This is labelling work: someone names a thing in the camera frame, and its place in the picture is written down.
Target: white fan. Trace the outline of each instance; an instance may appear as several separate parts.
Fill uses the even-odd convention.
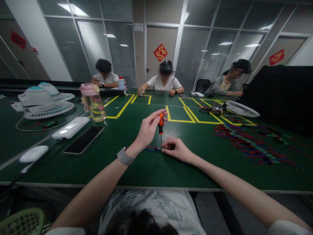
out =
[[[25,119],[50,118],[65,113],[74,104],[68,101],[54,101],[49,92],[41,87],[32,86],[18,95],[22,103]]]
[[[260,116],[257,111],[235,101],[226,101],[226,105],[227,109],[233,111],[240,116],[246,116],[250,118],[256,118]]]
[[[58,89],[50,83],[42,82],[39,83],[38,86],[47,90],[55,101],[66,101],[75,97],[75,95],[70,93],[59,92]]]

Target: person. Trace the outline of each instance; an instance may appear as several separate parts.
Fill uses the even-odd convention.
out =
[[[127,162],[117,158],[97,174],[63,210],[47,235],[84,234],[82,228],[87,228],[102,208],[98,234],[205,234],[188,192],[113,192],[129,160],[136,160],[153,140],[159,114],[168,115],[166,109],[161,109],[142,120],[137,138],[125,150]],[[312,234],[312,228],[294,213],[241,178],[195,155],[181,139],[169,137],[162,147],[167,148],[163,153],[199,168],[215,180],[268,228],[268,234]]]
[[[233,62],[231,69],[225,71],[221,76],[215,78],[207,90],[211,94],[241,96],[238,84],[241,74],[251,73],[251,64],[245,59]]]
[[[178,79],[173,75],[173,64],[169,61],[163,61],[159,66],[159,75],[152,77],[148,82],[143,84],[138,89],[138,95],[140,92],[144,94],[144,91],[151,87],[154,90],[168,90],[171,96],[178,93],[183,93],[185,90],[179,83]]]
[[[118,87],[118,75],[112,73],[111,63],[105,59],[98,59],[96,69],[99,71],[91,79],[91,83],[98,85],[100,88]]]

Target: gray cardigan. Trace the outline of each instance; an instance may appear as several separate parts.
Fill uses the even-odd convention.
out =
[[[231,85],[229,86],[228,91],[223,91],[223,90],[220,89],[220,86],[221,86],[223,81],[224,81],[224,76],[223,75],[217,77],[216,79],[214,79],[211,82],[211,85],[210,85],[209,89],[206,92],[210,92],[212,94],[217,94],[217,95],[226,95],[226,93],[228,91],[229,92],[239,91],[238,84],[239,84],[240,79],[233,79],[231,81]]]

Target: water bottle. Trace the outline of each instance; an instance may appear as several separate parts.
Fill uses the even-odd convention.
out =
[[[79,89],[82,92],[82,102],[85,112],[90,111],[91,117],[95,122],[104,121],[107,116],[105,115],[99,94],[99,87],[93,83],[83,83]]]
[[[125,79],[123,79],[122,76],[119,76],[118,77],[118,88],[120,90],[123,90],[124,91],[124,94],[126,94],[126,90],[127,90],[127,86],[126,86],[126,82],[125,82]]]

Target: floor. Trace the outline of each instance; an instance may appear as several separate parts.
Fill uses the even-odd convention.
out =
[[[73,198],[80,190],[74,188],[56,189],[60,193],[67,195],[68,199]],[[62,212],[62,210],[69,202],[66,199],[49,199],[47,196],[44,196],[27,188],[22,188],[18,191],[20,192],[19,195],[24,195],[24,198],[21,199],[20,196],[18,197],[19,199],[16,203],[16,211],[31,207],[40,207],[47,211],[47,219],[49,221],[53,221],[54,218],[56,218]],[[277,200],[282,205],[293,211],[308,225],[313,227],[313,196],[286,194],[269,195],[273,199]],[[252,215],[250,215],[249,212],[244,209],[239,203],[237,203],[237,201],[233,199],[229,194],[226,194],[226,196],[240,224],[243,234],[266,234],[266,229],[263,225],[261,225]],[[213,193],[198,193],[195,201],[203,228],[207,234],[231,234]],[[6,218],[7,211],[10,208],[11,203],[12,198],[7,198],[6,200],[0,202],[0,221]],[[93,223],[90,225],[88,229],[89,234],[97,234],[99,219],[100,215],[98,218],[95,218]]]

